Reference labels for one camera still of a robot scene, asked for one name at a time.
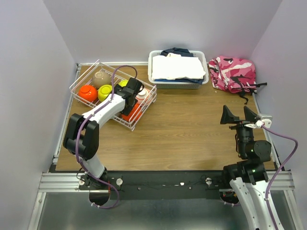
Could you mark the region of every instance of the laundry basket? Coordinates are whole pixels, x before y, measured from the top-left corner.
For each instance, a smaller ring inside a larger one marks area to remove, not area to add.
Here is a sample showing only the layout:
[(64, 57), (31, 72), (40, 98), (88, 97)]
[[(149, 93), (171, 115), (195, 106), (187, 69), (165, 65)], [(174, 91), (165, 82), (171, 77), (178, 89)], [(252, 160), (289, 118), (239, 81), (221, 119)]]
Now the laundry basket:
[[(202, 84), (206, 84), (209, 81), (209, 71), (207, 67), (207, 61), (203, 52), (189, 50), (194, 57), (198, 57), (202, 63), (202, 66), (206, 72)], [(199, 89), (200, 84), (182, 82), (182, 81), (156, 81), (152, 79), (152, 69), (153, 69), (153, 57), (160, 55), (162, 50), (154, 50), (150, 52), (148, 58), (148, 80), (157, 86), (158, 89)]]
[[(105, 65), (103, 63), (100, 62), (100, 60), (97, 60), (91, 67), (89, 67), (71, 86), (70, 86), (70, 90), (71, 93), (74, 97), (74, 99), (76, 99), (77, 101), (91, 107), (91, 108), (95, 108), (96, 106), (98, 106), (101, 102), (96, 99), (93, 102), (89, 102), (87, 100), (85, 100), (84, 98), (81, 98), (78, 95), (78, 91), (79, 89), (83, 86), (83, 85), (92, 85), (92, 77), (93, 75), (98, 72), (98, 71), (105, 71), (106, 73), (108, 73), (109, 75), (112, 75), (112, 73), (114, 72), (114, 68), (108, 65)], [(120, 81), (122, 80), (128, 80), (129, 78), (131, 78), (132, 76), (130, 76), (129, 74), (126, 74), (120, 70), (118, 70), (114, 76), (114, 85), (120, 83)], [(131, 131), (134, 130), (136, 124), (138, 123), (139, 119), (144, 115), (145, 111), (147, 110), (147, 108), (153, 103), (155, 102), (156, 98), (157, 98), (157, 88), (155, 86), (152, 86), (140, 79), (138, 79), (140, 82), (142, 82), (144, 84), (144, 87), (148, 90), (148, 95), (146, 96), (146, 98), (140, 103), (140, 109), (136, 109), (135, 112), (130, 116), (130, 118), (128, 120), (124, 120), (121, 117), (121, 114), (116, 114), (112, 117), (113, 120), (121, 123), (122, 125), (126, 126), (127, 128), (129, 128)]]

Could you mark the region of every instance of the gray floor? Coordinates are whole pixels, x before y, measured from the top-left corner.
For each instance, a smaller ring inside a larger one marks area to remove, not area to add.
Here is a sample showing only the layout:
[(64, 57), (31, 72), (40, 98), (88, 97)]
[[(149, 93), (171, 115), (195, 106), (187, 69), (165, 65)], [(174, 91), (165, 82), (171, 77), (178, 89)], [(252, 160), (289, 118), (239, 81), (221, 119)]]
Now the gray floor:
[[(272, 195), (284, 229), (295, 229), (283, 192)], [(90, 206), (87, 193), (60, 193), (47, 194), (38, 229), (247, 230), (248, 224), (240, 206), (218, 200), (131, 200), (101, 210)]]

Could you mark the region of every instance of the table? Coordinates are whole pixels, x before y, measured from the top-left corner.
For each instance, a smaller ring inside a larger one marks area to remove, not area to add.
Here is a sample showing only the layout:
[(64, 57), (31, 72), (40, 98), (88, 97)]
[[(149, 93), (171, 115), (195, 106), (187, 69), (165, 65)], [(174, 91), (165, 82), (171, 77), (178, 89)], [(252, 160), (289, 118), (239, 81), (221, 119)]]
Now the table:
[[(149, 83), (147, 66), (135, 66), (138, 78)], [(82, 66), (80, 74), (89, 66)], [(123, 72), (133, 75), (131, 68)], [(248, 107), (257, 112), (252, 96)], [(237, 94), (212, 87), (211, 81), (198, 90), (157, 90), (157, 100), (137, 123), (133, 132), (109, 120), (100, 129), (97, 154), (108, 170), (221, 170), (241, 159), (236, 153), (236, 132), (220, 125), (223, 105), (244, 118), (245, 100)], [(90, 107), (73, 100), (70, 114)], [(265, 139), (261, 129), (255, 139)], [(266, 169), (274, 169), (272, 161)], [(75, 156), (61, 147), (57, 171), (77, 171)]]

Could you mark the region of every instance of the white cloth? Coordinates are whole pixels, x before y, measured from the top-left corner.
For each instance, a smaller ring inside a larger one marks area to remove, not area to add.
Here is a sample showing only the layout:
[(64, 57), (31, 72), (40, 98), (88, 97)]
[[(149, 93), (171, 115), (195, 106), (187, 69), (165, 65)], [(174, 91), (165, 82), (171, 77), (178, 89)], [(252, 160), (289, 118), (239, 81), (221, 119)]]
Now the white cloth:
[(153, 57), (152, 79), (203, 79), (206, 74), (198, 57)]

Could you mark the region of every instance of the camouflage fabric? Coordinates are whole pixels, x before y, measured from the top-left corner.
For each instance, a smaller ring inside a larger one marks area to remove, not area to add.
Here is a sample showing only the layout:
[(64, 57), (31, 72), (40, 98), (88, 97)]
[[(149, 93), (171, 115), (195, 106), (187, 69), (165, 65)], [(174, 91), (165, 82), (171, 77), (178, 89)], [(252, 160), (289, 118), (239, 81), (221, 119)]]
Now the camouflage fabric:
[(219, 56), (209, 61), (214, 88), (231, 93), (256, 90), (256, 71), (252, 61)]

